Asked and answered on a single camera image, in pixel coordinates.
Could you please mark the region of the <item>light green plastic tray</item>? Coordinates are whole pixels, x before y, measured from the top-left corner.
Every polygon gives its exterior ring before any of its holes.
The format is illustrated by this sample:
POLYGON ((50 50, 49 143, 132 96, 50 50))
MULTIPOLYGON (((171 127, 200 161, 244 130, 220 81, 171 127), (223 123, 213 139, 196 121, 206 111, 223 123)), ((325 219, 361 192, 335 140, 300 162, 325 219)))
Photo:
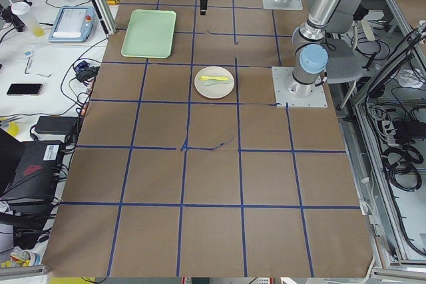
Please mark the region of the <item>light green plastic tray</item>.
POLYGON ((134 10, 122 44, 121 55, 136 58, 168 58, 176 13, 163 10, 134 10))

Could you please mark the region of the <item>beige round plate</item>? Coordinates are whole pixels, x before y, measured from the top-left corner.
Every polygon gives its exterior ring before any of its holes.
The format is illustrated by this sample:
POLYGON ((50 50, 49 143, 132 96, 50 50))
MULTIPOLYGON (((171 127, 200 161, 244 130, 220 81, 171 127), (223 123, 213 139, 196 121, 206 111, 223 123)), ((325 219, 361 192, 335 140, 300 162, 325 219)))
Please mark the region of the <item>beige round plate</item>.
POLYGON ((234 77, 223 67, 205 67, 196 74, 194 86, 206 98, 224 98, 234 89, 234 77))

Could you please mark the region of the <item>light green plastic spoon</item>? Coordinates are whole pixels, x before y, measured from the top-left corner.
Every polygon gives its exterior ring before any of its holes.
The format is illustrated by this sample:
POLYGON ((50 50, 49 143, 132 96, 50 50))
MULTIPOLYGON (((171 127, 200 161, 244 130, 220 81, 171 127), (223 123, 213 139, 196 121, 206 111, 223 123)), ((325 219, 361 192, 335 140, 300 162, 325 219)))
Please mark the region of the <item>light green plastic spoon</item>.
POLYGON ((232 84, 231 80, 202 80, 204 86, 212 86, 216 84, 232 84))

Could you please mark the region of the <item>blue teach pendant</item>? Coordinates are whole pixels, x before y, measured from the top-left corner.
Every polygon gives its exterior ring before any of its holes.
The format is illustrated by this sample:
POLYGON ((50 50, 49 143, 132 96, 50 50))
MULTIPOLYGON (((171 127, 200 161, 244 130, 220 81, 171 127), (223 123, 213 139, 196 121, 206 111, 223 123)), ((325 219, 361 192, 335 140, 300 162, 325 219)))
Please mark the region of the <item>blue teach pendant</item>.
POLYGON ((96 19, 93 7, 61 7, 49 34, 50 43, 85 42, 96 19))

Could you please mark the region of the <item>grey white chair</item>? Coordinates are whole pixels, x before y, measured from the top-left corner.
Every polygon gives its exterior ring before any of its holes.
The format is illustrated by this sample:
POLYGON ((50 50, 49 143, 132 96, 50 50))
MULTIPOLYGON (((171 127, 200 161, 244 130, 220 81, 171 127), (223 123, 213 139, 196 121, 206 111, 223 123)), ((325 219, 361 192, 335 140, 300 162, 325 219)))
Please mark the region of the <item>grey white chair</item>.
MULTIPOLYGON (((350 29, 352 23, 353 15, 335 11, 325 32, 342 34, 350 29)), ((321 44, 325 47, 329 56, 325 71, 327 72, 327 81, 330 84, 350 82, 362 76, 361 63, 352 46, 346 41, 325 36, 321 44)))

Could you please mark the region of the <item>clear bottle yellow liquid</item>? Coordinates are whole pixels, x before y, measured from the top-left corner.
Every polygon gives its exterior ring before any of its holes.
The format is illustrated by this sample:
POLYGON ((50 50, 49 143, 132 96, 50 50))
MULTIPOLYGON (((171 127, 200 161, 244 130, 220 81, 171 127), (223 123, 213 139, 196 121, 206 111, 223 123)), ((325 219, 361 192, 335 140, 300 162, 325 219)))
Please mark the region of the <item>clear bottle yellow liquid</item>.
POLYGON ((44 29, 35 18, 28 3, 23 1, 15 2, 11 5, 11 11, 14 15, 18 16, 34 36, 42 37, 45 34, 44 29))

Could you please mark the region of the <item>black power adapter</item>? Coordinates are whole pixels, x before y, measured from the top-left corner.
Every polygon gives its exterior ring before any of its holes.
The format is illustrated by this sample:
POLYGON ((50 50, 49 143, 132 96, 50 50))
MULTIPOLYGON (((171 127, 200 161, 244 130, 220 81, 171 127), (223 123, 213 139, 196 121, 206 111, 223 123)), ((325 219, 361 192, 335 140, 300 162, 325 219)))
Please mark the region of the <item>black power adapter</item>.
POLYGON ((77 123, 77 117, 72 116, 40 116, 35 132, 38 134, 66 135, 77 123))

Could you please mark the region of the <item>black smartphone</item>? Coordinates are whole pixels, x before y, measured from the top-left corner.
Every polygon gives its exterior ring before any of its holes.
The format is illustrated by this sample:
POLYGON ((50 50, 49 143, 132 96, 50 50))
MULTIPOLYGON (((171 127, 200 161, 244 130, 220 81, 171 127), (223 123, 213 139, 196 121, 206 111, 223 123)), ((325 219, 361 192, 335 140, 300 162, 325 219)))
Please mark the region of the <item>black smartphone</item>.
POLYGON ((41 92, 43 85, 39 83, 14 83, 7 90, 9 96, 33 96, 41 92))

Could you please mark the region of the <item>black computer box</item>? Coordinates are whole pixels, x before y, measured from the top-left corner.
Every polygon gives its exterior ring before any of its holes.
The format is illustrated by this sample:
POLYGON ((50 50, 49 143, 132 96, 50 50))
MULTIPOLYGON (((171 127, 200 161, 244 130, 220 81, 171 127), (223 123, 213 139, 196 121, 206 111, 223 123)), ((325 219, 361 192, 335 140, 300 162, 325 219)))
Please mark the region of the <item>black computer box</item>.
POLYGON ((11 213, 1 223, 41 230, 53 208, 65 145, 59 140, 20 142, 1 131, 1 201, 11 213))

